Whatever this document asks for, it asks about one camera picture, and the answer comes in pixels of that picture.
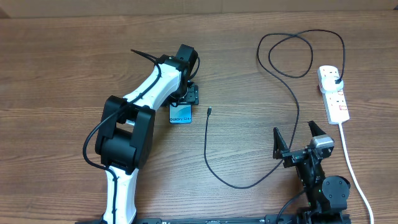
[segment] white cable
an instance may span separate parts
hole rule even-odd
[[[347,166],[348,166],[349,172],[351,173],[351,176],[353,177],[355,187],[357,188],[359,194],[361,195],[363,201],[365,202],[366,207],[368,208],[371,224],[373,224],[374,223],[374,219],[373,219],[373,212],[372,212],[371,205],[369,204],[368,200],[365,197],[365,194],[362,192],[361,188],[359,187],[358,181],[356,180],[356,177],[355,177],[355,174],[354,174],[354,170],[351,167],[351,163],[349,161],[348,152],[347,152],[347,146],[346,146],[346,139],[344,138],[343,125],[341,125],[341,123],[338,123],[338,127],[340,129],[341,142],[343,143],[344,155],[346,157],[346,162],[347,162]]]

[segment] wooden table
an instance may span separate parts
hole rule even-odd
[[[271,170],[272,128],[289,143],[296,107],[286,87],[256,62],[260,38],[271,32],[328,29],[346,44],[345,95],[351,119],[344,124],[358,181],[376,223],[397,223],[398,215],[398,13],[300,12],[182,16],[113,16],[0,20],[0,222],[73,223],[99,218],[106,207],[106,179],[81,154],[86,135],[100,120],[105,100],[137,88],[152,64],[131,48],[175,55],[180,44],[194,46],[201,67],[194,81],[200,105],[193,122],[171,125],[158,110],[154,145],[140,171],[136,191],[139,217],[260,217],[277,213],[302,187],[294,168],[278,168],[249,190],[235,190],[214,178],[203,160],[207,107],[208,159],[231,184],[250,185]],[[337,126],[327,123],[316,70],[341,68],[339,40],[330,34],[303,35],[314,48],[310,73],[283,79],[300,102],[292,149],[311,138],[314,120],[336,141],[325,159],[326,175],[352,182]],[[268,49],[280,37],[270,37]],[[303,73],[310,51],[290,40],[272,53],[276,67]],[[89,157],[99,162],[93,143]],[[305,197],[286,213],[306,204]],[[351,189],[354,223],[368,212]]]

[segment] white power strip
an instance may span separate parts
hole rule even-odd
[[[326,115],[328,117],[329,124],[338,124],[341,134],[341,142],[343,143],[344,155],[346,158],[349,172],[353,178],[355,187],[361,195],[366,207],[369,211],[370,223],[374,223],[372,208],[365,197],[365,194],[359,187],[358,181],[356,180],[354,170],[351,166],[348,157],[348,151],[346,146],[346,140],[343,132],[343,122],[349,120],[347,102],[343,93],[343,81],[341,83],[335,83],[335,80],[339,78],[338,69],[330,65],[321,66],[318,69],[319,87],[322,92],[323,102],[325,104]]]

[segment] wall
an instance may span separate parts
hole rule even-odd
[[[0,17],[390,10],[398,0],[0,0]]]

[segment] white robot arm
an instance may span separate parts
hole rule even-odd
[[[137,174],[146,163],[152,147],[155,112],[165,102],[198,104],[197,97],[193,100],[185,97],[188,92],[197,93],[197,86],[189,81],[193,77],[191,72],[197,58],[193,47],[181,45],[175,57],[163,55],[157,58],[151,75],[132,93],[124,98],[108,98],[101,119],[103,125],[98,129],[95,144],[101,163],[108,168],[107,207],[101,220],[86,223],[133,223],[137,211],[134,204]],[[115,111],[123,112],[112,116]],[[117,128],[116,123],[133,125],[133,132]]]

